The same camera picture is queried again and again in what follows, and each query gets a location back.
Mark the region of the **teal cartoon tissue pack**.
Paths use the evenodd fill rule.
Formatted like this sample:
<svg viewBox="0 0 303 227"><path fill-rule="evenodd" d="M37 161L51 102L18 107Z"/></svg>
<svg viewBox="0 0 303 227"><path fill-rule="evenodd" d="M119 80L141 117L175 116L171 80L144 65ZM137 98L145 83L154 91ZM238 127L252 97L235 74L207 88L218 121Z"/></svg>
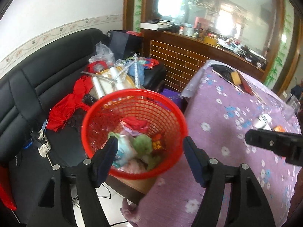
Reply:
<svg viewBox="0 0 303 227"><path fill-rule="evenodd" d="M137 152L134 149L129 136L119 133L112 133L111 136L117 138L118 141L118 150L113 161L113 166L118 169L127 165L130 160L135 158Z"/></svg>

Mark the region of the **shiny red snack bag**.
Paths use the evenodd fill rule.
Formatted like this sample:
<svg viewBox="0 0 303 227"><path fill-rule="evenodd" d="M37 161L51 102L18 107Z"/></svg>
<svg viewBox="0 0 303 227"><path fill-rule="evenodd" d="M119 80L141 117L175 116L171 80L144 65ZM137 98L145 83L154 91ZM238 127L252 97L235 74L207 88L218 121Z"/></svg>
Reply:
<svg viewBox="0 0 303 227"><path fill-rule="evenodd" d="M154 134L151 138L152 141L152 156L160 156L166 152L166 145L164 142L163 134Z"/></svg>

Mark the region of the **red wrapper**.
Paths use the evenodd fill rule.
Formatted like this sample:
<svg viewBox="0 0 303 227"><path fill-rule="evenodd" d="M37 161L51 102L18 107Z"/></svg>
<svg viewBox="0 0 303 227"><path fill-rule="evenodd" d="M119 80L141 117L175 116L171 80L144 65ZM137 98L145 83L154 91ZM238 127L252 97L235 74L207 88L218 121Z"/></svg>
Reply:
<svg viewBox="0 0 303 227"><path fill-rule="evenodd" d="M148 121L138 120L134 116L124 117L120 120L123 129L132 136L146 134L149 128Z"/></svg>

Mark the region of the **orange small box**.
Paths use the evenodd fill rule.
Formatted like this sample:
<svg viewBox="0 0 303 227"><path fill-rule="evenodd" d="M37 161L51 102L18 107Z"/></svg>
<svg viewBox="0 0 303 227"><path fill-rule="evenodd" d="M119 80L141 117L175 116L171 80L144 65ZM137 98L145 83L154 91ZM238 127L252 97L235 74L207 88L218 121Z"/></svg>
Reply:
<svg viewBox="0 0 303 227"><path fill-rule="evenodd" d="M282 132L282 133L285 132L285 129L284 129L281 125L275 126L275 127L273 128L273 130L276 131L276 132Z"/></svg>

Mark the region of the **small white barcode box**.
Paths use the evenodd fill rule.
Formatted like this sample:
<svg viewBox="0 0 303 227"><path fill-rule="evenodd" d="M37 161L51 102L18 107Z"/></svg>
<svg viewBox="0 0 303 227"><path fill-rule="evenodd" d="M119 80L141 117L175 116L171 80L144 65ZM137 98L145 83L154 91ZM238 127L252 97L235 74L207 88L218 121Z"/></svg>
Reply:
<svg viewBox="0 0 303 227"><path fill-rule="evenodd" d="M272 117L269 114L263 113L260 114L256 119L253 121L253 127L256 129L263 129L263 130L271 130L270 123L272 122Z"/></svg>

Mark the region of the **white power adapter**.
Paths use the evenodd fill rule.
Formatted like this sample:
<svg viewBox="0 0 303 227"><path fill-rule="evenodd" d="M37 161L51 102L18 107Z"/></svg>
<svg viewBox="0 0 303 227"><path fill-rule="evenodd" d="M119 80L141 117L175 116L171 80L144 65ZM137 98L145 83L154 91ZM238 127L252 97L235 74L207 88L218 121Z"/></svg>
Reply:
<svg viewBox="0 0 303 227"><path fill-rule="evenodd" d="M44 130L39 130L37 142L38 142L37 149L38 149L40 156L42 156L44 158L47 157L48 153L51 150L51 145L49 144L49 141L47 139L47 136L46 136Z"/></svg>

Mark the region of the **dark red pouch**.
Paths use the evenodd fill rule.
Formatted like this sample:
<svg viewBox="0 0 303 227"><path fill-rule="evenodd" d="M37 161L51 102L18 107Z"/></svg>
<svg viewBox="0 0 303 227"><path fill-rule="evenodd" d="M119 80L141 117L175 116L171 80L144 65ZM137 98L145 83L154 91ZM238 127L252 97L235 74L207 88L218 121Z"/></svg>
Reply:
<svg viewBox="0 0 303 227"><path fill-rule="evenodd" d="M239 77L240 77L240 80L241 80L241 88L242 88L242 90L245 93L253 96L254 94L253 94L252 88L250 87L250 85L248 84L248 82L244 79L244 77L240 73L239 73Z"/></svg>

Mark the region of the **red cloth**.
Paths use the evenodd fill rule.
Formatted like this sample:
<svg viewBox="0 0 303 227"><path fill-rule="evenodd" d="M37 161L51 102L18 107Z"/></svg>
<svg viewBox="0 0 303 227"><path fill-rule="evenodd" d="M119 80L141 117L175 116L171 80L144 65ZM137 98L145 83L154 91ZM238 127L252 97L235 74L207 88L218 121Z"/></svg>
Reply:
<svg viewBox="0 0 303 227"><path fill-rule="evenodd" d="M80 77L75 82L72 93L66 95L50 110L46 128L57 132L65 127L67 121L77 109L88 111L90 106L83 102L83 97L92 88L93 84L90 76Z"/></svg>

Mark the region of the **green crumpled paper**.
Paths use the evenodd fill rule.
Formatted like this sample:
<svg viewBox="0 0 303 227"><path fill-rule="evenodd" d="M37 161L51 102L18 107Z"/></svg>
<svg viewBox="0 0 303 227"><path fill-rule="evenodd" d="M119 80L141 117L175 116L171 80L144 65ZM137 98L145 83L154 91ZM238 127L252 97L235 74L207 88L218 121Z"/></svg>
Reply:
<svg viewBox="0 0 303 227"><path fill-rule="evenodd" d="M112 133L114 132L108 133L109 138L112 137ZM129 136L137 155L135 158L130 160L127 165L118 168L118 170L129 174L141 174L151 171L162 161L161 156L152 156L152 139L149 136L141 134L133 137L128 133L122 135Z"/></svg>

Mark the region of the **red plastic mesh basket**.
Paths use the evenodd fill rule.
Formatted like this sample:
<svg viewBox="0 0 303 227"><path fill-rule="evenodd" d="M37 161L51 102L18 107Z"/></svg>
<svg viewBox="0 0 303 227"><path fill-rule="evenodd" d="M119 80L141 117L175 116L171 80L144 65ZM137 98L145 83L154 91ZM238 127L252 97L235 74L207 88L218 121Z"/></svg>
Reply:
<svg viewBox="0 0 303 227"><path fill-rule="evenodd" d="M188 135L185 117L167 97L145 89L125 89L98 100L86 113L81 139L88 157L118 140L110 175L129 180L157 177L182 155Z"/></svg>

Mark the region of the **purple paper bag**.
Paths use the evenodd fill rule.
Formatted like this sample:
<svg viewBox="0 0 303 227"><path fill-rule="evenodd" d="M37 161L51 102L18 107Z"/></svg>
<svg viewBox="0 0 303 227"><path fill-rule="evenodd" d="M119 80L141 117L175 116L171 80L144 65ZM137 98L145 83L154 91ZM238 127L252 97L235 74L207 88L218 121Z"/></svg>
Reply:
<svg viewBox="0 0 303 227"><path fill-rule="evenodd" d="M170 99L172 102L174 102L180 109L183 107L183 98L178 92L172 91L170 89L164 88L161 92L161 94L168 99Z"/></svg>

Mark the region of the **black leather sofa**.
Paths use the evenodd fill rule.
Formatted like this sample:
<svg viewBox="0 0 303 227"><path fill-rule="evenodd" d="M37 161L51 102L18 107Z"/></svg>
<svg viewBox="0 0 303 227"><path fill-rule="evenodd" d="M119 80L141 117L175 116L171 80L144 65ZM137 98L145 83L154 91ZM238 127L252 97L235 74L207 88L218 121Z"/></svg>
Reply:
<svg viewBox="0 0 303 227"><path fill-rule="evenodd" d="M73 90L83 76L97 43L110 39L99 29L85 29L47 44L22 60L1 78L1 167L8 171L9 189L16 216L27 224L47 180L52 164L68 167L86 158L80 126L84 111L78 109L58 132L46 131L49 156L40 156L40 144L31 138L50 110Z"/></svg>

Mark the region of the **yellow basin with rolls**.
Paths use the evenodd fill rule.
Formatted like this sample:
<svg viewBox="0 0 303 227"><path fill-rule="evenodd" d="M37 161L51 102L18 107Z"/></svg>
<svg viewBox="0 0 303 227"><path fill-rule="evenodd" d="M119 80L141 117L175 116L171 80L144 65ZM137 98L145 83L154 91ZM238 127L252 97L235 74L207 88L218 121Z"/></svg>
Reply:
<svg viewBox="0 0 303 227"><path fill-rule="evenodd" d="M111 67L99 73L103 78L92 76L94 92L91 91L90 94L99 100L112 92L134 88L135 84L127 74L122 73L118 76L120 71L121 67Z"/></svg>

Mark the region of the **wooden counter cabinet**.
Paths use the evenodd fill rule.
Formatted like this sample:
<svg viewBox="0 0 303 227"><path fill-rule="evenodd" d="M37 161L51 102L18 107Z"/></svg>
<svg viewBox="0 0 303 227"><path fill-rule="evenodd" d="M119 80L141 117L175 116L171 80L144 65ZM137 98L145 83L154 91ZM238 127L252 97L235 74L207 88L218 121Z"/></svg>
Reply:
<svg viewBox="0 0 303 227"><path fill-rule="evenodd" d="M165 85L177 92L181 92L210 59L228 64L257 80L261 80L265 73L236 54L192 37L147 29L142 29L141 32L143 55L155 58L165 65Z"/></svg>

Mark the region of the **dark blue paper bag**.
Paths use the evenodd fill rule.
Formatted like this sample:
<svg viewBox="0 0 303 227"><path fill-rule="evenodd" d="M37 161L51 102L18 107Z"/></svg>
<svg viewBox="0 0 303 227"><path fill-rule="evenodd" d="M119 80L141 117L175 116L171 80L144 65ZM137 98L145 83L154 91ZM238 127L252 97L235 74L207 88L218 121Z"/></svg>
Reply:
<svg viewBox="0 0 303 227"><path fill-rule="evenodd" d="M109 49L115 60L127 59L142 49L143 37L130 34L125 30L111 30L109 34Z"/></svg>

